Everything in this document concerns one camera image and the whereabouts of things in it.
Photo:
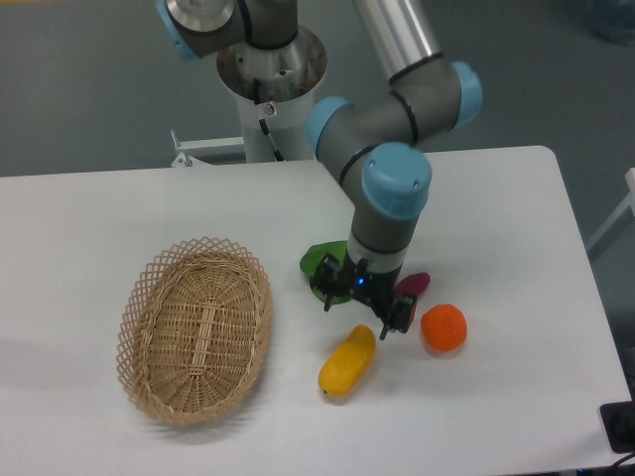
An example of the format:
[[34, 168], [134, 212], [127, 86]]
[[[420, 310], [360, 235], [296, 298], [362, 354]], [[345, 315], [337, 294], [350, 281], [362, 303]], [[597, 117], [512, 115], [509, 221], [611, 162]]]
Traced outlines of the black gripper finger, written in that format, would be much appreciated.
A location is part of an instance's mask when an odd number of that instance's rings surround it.
[[379, 318], [382, 321], [380, 340], [384, 340], [389, 332], [408, 332], [414, 319], [417, 300], [415, 295], [393, 295], [392, 299], [379, 304]]
[[339, 280], [340, 271], [339, 261], [326, 253], [313, 274], [313, 292], [321, 299], [324, 311], [329, 311], [334, 304], [347, 301], [347, 291]]

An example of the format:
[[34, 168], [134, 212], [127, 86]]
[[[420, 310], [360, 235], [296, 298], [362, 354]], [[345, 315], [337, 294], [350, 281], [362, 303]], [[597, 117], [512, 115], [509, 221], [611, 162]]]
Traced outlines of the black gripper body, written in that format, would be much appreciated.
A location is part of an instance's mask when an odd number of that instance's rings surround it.
[[400, 272], [400, 267], [386, 273], [370, 272], [366, 268], [359, 271], [357, 263], [345, 257], [341, 280], [355, 300], [369, 306], [378, 317], [388, 317], [394, 312]]

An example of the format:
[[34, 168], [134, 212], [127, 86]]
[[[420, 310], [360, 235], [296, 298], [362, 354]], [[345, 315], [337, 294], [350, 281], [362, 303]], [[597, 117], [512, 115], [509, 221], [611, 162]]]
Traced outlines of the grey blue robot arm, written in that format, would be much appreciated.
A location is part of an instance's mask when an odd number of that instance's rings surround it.
[[215, 56], [238, 108], [250, 163], [317, 160], [354, 206], [342, 258], [318, 262], [311, 286], [326, 303], [369, 306], [385, 331], [410, 328], [417, 298], [397, 279], [425, 207], [426, 139], [473, 119], [482, 87], [465, 62], [446, 60], [417, 1], [359, 1], [388, 79], [388, 95], [357, 106], [316, 100], [327, 57], [294, 1], [160, 1], [158, 14], [186, 59]]

